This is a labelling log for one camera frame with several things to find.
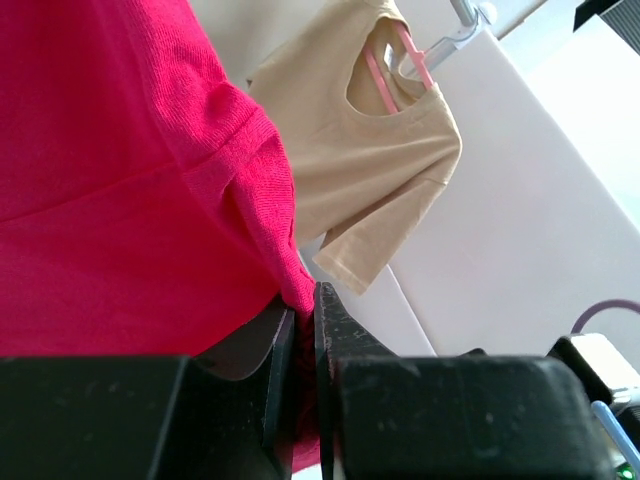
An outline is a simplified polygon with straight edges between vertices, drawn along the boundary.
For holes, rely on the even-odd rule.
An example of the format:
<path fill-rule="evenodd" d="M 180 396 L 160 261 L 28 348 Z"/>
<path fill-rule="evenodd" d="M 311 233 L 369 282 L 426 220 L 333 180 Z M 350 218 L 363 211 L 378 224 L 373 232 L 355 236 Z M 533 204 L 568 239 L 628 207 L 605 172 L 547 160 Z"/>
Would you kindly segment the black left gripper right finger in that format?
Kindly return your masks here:
<path fill-rule="evenodd" d="M 315 291 L 326 479 L 611 479 L 574 373 L 548 357 L 401 357 Z"/>

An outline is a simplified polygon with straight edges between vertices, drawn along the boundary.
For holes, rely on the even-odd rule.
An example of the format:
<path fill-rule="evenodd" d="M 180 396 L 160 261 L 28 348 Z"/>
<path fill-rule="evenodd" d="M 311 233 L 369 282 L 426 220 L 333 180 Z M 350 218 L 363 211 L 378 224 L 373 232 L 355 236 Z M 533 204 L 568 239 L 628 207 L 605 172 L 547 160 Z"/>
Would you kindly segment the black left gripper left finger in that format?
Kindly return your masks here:
<path fill-rule="evenodd" d="M 6 358 L 5 479 L 288 479 L 295 315 L 202 355 Z"/>

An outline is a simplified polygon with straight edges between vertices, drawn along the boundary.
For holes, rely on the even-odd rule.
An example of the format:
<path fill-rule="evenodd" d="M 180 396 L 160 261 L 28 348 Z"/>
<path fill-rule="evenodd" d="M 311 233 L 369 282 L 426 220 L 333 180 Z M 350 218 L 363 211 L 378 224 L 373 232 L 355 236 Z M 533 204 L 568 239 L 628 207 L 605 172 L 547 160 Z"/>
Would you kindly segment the red t-shirt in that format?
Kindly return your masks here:
<path fill-rule="evenodd" d="M 196 358 L 293 311 L 292 473 L 320 461 L 315 283 L 277 128 L 186 1 L 1 5 L 1 363 Z"/>

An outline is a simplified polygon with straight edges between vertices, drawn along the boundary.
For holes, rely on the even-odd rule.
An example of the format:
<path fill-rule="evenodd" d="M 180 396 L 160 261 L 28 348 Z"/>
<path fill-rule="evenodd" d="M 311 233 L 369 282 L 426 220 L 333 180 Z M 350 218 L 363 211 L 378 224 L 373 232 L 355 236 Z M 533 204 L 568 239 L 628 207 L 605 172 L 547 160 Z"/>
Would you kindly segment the light blue wire hanger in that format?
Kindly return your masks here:
<path fill-rule="evenodd" d="M 594 401 L 591 403 L 591 410 L 602 424 L 618 450 L 624 456 L 630 467 L 636 473 L 639 473 L 639 451 L 636 449 L 634 443 L 629 438 L 609 406 L 602 401 Z"/>

